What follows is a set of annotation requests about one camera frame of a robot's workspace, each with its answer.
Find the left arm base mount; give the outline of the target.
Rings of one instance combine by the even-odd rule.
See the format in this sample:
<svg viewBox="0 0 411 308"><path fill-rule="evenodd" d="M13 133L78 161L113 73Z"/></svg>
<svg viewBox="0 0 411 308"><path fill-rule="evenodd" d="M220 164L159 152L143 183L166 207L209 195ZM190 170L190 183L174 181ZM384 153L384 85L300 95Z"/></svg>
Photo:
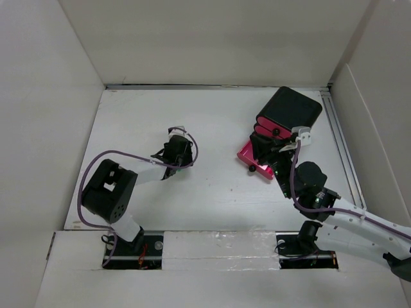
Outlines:
<svg viewBox="0 0 411 308"><path fill-rule="evenodd" d="M164 231L144 231L132 243L118 238L113 247L114 236L102 235L105 244L102 267L105 270L159 270L162 268Z"/></svg>

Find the black drawer cabinet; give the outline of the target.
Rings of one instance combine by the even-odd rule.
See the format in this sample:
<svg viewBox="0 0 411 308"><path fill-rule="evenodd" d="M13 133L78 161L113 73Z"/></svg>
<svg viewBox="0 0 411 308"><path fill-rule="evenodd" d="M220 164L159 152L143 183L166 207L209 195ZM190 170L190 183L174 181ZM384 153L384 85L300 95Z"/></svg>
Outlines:
<svg viewBox="0 0 411 308"><path fill-rule="evenodd" d="M317 101L289 88L280 87L257 114L265 117L292 132L296 126L314 125L322 112L322 105Z"/></svg>

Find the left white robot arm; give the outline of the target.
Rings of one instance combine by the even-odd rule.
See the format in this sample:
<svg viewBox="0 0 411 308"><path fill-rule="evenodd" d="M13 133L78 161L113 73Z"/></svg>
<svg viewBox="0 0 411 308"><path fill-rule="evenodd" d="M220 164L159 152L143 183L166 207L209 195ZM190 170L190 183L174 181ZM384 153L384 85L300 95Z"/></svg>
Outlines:
<svg viewBox="0 0 411 308"><path fill-rule="evenodd" d="M114 241L121 240L121 247L129 254L137 254L143 248L144 229L127 214L127 207L134 187L148 182L167 180L177 171L193 166L198 158L198 145L187 132L169 131L169 140L163 149L150 158L107 150L95 157L86 167L77 196L77 212L87 226L102 228L113 233ZM139 171L122 167L111 159L100 162L89 180L92 166L105 155L117 154L135 158L148 167Z"/></svg>

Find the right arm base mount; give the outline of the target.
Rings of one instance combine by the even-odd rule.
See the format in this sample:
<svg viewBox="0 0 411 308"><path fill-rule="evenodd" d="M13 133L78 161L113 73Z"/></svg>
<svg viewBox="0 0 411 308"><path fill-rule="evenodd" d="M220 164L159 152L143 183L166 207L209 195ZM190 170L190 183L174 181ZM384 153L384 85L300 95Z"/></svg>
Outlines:
<svg viewBox="0 0 411 308"><path fill-rule="evenodd" d="M334 251L321 250L316 245L321 224L305 221L298 232L276 232L274 252L279 256L279 267L284 270L338 269Z"/></svg>

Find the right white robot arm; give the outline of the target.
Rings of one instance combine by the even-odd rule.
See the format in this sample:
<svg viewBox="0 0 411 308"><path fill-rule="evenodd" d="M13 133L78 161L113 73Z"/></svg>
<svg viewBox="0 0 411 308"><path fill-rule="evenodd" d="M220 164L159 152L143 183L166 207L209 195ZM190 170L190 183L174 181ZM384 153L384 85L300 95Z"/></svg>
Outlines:
<svg viewBox="0 0 411 308"><path fill-rule="evenodd" d="M284 197L306 218L297 236L303 255L344 252L410 280L410 228L347 201L326 188L328 178L316 163L299 162L301 148L311 143L308 127L300 126L284 139L254 132L250 142L254 160L271 168Z"/></svg>

